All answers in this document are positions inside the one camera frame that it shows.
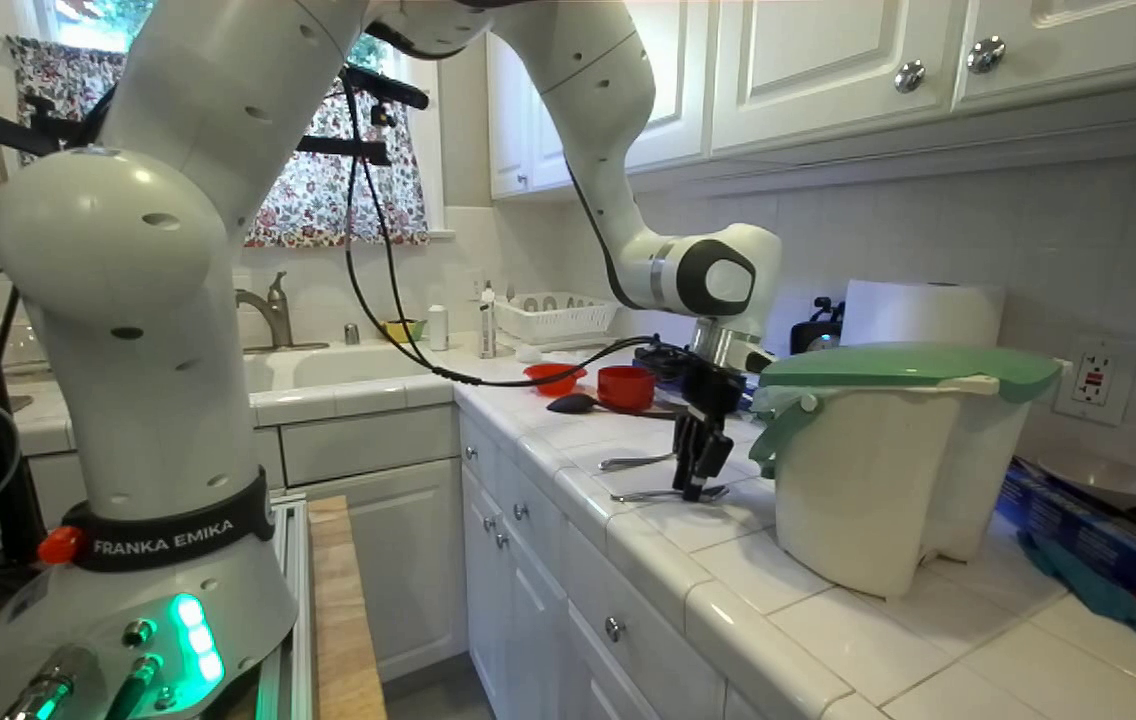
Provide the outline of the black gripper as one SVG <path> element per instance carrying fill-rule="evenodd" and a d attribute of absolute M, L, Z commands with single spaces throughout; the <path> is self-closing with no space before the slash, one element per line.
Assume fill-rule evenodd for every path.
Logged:
<path fill-rule="evenodd" d="M 722 421 L 737 413 L 744 398 L 744 375 L 737 367 L 707 365 L 693 358 L 675 373 L 675 398 L 682 413 L 675 421 L 675 476 L 672 490 L 680 502 L 701 502 L 722 461 L 730 457 L 730 442 L 722 438 Z"/>

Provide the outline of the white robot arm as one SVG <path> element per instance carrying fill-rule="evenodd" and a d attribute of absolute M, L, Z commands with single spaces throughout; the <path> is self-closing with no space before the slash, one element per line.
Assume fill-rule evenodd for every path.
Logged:
<path fill-rule="evenodd" d="M 72 421 L 78 543 L 0 607 L 0 720 L 196 720 L 297 627 L 271 539 L 241 293 L 250 220 L 348 47 L 501 36 L 541 91 L 620 306 L 741 365 L 785 241 L 661 233 L 631 196 L 652 53 L 628 0 L 155 0 L 103 128 L 0 188 L 0 263 Z"/>

